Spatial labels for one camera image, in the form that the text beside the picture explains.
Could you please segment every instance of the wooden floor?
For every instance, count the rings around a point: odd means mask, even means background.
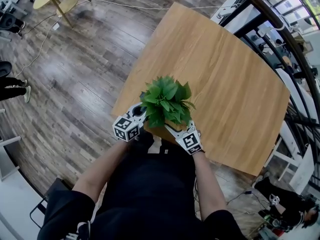
[[[173,2],[187,7],[219,6],[225,0],[109,0],[148,8],[168,8]],[[29,0],[19,3],[31,14],[24,18],[28,32],[55,13],[53,5],[33,11]],[[210,17],[215,8],[198,9]],[[39,58],[27,67],[32,95],[1,101],[0,136],[20,135],[8,145],[21,171],[45,193],[56,177],[74,184],[78,176],[116,141],[111,109],[137,57],[165,10],[133,9],[92,1],[68,14],[74,28],[63,19],[51,30]],[[38,54],[53,16],[21,40],[0,44],[0,56],[13,65],[16,75]]]

